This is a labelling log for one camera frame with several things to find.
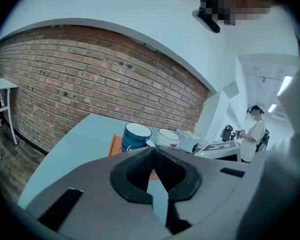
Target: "wooden floor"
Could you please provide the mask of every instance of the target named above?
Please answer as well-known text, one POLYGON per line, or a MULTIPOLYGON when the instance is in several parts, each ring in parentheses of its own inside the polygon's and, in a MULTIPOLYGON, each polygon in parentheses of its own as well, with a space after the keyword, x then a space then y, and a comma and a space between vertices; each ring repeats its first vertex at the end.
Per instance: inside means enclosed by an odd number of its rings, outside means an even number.
POLYGON ((0 190, 2 194, 17 203, 27 182, 45 158, 17 136, 15 145, 7 125, 0 127, 0 190))

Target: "man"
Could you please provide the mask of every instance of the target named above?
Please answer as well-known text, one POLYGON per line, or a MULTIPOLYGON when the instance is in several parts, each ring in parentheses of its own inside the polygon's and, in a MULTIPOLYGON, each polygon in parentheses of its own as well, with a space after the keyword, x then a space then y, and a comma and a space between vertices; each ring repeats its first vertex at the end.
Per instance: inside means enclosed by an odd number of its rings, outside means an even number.
POLYGON ((249 111, 250 117, 256 123, 250 128, 247 134, 241 133, 237 139, 243 139, 240 147, 241 161, 250 163, 256 153, 257 144, 260 143, 266 132, 266 123, 262 120, 262 114, 265 112, 257 105, 254 105, 249 111))

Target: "white ceiling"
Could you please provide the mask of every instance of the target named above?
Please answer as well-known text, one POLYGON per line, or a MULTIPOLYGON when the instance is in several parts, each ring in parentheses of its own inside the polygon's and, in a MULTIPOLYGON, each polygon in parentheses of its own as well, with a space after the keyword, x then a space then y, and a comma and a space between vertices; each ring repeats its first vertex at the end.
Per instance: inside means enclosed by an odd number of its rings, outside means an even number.
POLYGON ((294 76, 298 68, 292 65, 254 63, 242 65, 245 75, 247 99, 249 107, 260 106, 268 111, 276 104, 272 115, 278 120, 286 120, 286 114, 281 107, 277 94, 285 76, 294 76))

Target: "white mug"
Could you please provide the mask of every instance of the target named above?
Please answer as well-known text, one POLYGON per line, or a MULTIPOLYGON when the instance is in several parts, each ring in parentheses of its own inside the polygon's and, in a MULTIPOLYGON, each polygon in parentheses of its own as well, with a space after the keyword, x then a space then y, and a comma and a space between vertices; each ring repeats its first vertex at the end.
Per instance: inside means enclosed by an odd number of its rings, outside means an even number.
POLYGON ((160 146, 176 148, 180 143, 180 137, 171 130, 161 128, 158 130, 154 143, 160 146))

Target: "ceiling light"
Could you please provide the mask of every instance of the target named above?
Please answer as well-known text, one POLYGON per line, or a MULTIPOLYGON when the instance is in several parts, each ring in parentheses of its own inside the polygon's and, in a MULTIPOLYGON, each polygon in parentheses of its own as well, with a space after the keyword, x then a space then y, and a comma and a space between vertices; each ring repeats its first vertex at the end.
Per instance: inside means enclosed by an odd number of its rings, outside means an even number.
POLYGON ((280 96, 280 94, 288 87, 288 85, 291 82, 291 79, 292 79, 292 76, 289 76, 289 75, 285 76, 277 96, 280 96))
POLYGON ((276 104, 272 104, 271 107, 269 108, 268 112, 271 113, 275 109, 276 106, 277 106, 276 104))

